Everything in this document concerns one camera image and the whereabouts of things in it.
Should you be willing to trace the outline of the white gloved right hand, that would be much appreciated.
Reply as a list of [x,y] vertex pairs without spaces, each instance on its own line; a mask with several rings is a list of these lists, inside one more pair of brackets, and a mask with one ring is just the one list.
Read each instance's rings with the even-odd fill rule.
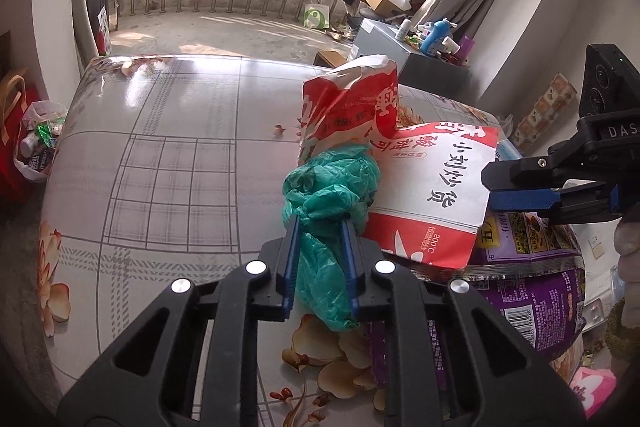
[[622,325],[626,329],[639,327],[639,213],[629,211],[617,225],[614,233],[614,247],[618,259],[618,275],[625,283],[625,303]]

